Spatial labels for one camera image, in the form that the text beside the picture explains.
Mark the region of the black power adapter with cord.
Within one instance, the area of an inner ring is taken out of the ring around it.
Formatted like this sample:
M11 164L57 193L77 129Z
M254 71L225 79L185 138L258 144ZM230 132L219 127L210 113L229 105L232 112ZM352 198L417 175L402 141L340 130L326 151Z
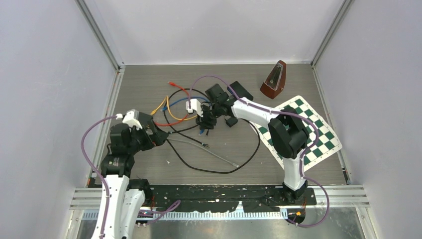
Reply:
M227 117L224 118L224 120L225 120L225 123L228 127L233 127L238 123L238 119L236 117L227 116Z

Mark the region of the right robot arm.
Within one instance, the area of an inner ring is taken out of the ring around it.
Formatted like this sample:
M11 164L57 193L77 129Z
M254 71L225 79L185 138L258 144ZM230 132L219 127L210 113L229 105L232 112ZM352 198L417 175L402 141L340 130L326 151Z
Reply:
M282 111L253 102L253 96L238 82L228 86L225 92L219 84L206 90L208 101L200 103L190 99L186 103L188 113L196 112L201 129L213 129L220 116L243 119L264 127L270 134L272 145L283 160L283 197L289 204L297 204L304 198L308 186L303 176L301 159L309 133L292 107Z

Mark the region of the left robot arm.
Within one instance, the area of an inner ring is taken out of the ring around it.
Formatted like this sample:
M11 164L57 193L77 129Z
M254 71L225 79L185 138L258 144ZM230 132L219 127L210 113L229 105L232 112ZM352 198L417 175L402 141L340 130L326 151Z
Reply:
M141 206L152 202L146 179L130 179L134 156L161 146L168 134L159 130L148 116L135 125L119 123L110 129L109 153L102 160L102 197L94 239L130 239Z

